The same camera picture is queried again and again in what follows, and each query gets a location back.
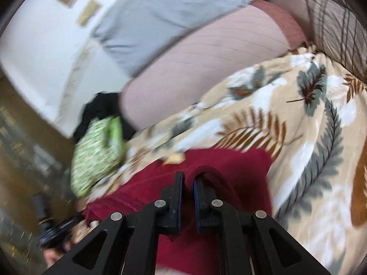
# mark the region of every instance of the red garment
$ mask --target red garment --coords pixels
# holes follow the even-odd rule
[[[159,199],[161,190],[171,186],[175,171],[184,173],[182,229],[175,239],[160,235],[157,264],[192,275],[219,274],[219,247],[215,235],[199,235],[195,226],[193,183],[199,174],[216,191],[218,198],[238,210],[271,214],[266,174],[269,154],[261,149],[240,153],[230,149],[197,149],[185,153],[178,165],[162,165],[157,160],[122,185],[115,193],[90,203],[88,220],[103,220],[113,212],[130,214]]]

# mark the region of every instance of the leaf print blanket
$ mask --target leaf print blanket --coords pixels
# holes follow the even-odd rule
[[[367,90],[313,50],[238,71],[199,103],[137,133],[126,164],[88,201],[188,149],[264,148],[273,160],[273,217],[333,275],[351,274],[367,253]]]

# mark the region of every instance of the bed sheet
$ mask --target bed sheet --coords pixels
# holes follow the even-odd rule
[[[137,133],[126,164],[87,201],[151,162],[194,148],[265,148],[273,217],[333,275],[367,253],[367,88],[315,47],[248,67]],[[157,269],[157,274],[175,274]]]

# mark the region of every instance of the maroon fabric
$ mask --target maroon fabric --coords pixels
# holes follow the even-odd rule
[[[218,198],[238,210],[264,210],[271,214],[266,174],[269,154],[261,149],[240,153],[230,149],[197,149],[185,153],[178,165],[157,160],[122,185],[115,193],[90,203],[88,220],[103,220],[113,212],[130,214],[159,199],[161,190],[173,184],[175,171],[183,171],[182,229],[176,237],[160,236],[157,264],[192,275],[219,274],[219,247],[214,235],[196,232],[193,183],[202,174]]]

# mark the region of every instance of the pillow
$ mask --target pillow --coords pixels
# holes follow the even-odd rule
[[[190,34],[161,55],[124,88],[122,115],[137,129],[148,127],[198,102],[232,73],[277,58],[305,40],[289,14],[257,1]]]

